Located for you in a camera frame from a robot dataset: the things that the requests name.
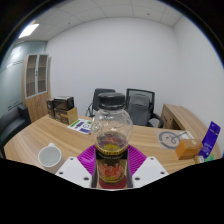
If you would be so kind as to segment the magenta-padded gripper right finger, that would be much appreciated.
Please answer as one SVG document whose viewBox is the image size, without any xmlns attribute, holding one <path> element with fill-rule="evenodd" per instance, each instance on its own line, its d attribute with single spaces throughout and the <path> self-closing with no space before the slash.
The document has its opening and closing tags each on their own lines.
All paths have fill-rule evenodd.
<svg viewBox="0 0 224 224">
<path fill-rule="evenodd" d="M 128 146 L 128 188 L 140 188 L 167 175 L 168 172 L 154 156 L 147 157 L 135 147 Z"/>
</svg>

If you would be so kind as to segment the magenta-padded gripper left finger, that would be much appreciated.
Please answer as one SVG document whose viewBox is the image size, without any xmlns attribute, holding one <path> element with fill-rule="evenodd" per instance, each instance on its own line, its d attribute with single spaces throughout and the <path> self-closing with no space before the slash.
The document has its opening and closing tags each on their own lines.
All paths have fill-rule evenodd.
<svg viewBox="0 0 224 224">
<path fill-rule="evenodd" d="M 56 175 L 81 187 L 95 188 L 97 185 L 95 146 L 90 146 L 78 157 L 69 157 Z"/>
</svg>

